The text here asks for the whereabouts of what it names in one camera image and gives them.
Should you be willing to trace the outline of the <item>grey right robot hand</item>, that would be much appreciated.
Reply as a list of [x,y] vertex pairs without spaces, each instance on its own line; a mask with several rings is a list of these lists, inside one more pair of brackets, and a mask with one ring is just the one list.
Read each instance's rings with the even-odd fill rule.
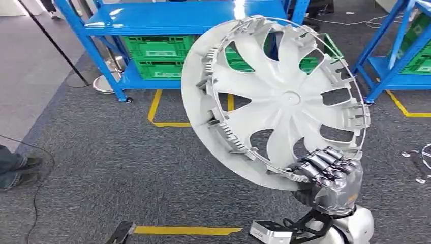
[[292,192],[299,202],[329,215],[354,211],[363,178],[359,160],[328,146],[308,153],[291,169],[308,179],[304,189]]

